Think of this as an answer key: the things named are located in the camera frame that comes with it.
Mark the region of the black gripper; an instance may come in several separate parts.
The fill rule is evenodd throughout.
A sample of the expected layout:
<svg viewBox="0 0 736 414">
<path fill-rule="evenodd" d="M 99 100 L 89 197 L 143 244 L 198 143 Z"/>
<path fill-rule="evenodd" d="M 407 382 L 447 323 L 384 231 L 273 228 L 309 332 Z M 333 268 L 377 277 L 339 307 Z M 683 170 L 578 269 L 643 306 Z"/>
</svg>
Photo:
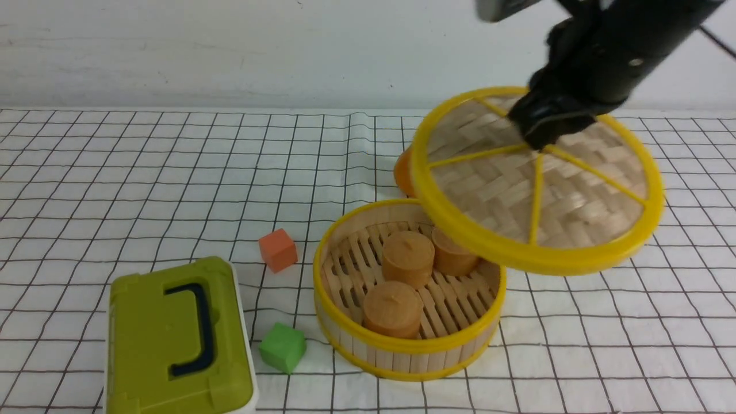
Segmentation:
<svg viewBox="0 0 736 414">
<path fill-rule="evenodd" d="M 549 62 L 507 118 L 532 150 L 541 151 L 623 105 L 683 40 L 682 11 L 571 18 L 550 32 Z"/>
</svg>

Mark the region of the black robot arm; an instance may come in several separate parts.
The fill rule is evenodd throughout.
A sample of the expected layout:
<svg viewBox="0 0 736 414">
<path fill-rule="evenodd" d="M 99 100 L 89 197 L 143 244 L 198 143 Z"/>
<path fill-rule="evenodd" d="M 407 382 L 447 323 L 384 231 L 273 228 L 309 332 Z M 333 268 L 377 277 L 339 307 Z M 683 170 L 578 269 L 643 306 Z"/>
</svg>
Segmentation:
<svg viewBox="0 0 736 414">
<path fill-rule="evenodd" d="M 547 37 L 549 58 L 508 119 L 532 149 L 580 133 L 639 84 L 721 1 L 562 1 L 569 18 Z"/>
</svg>

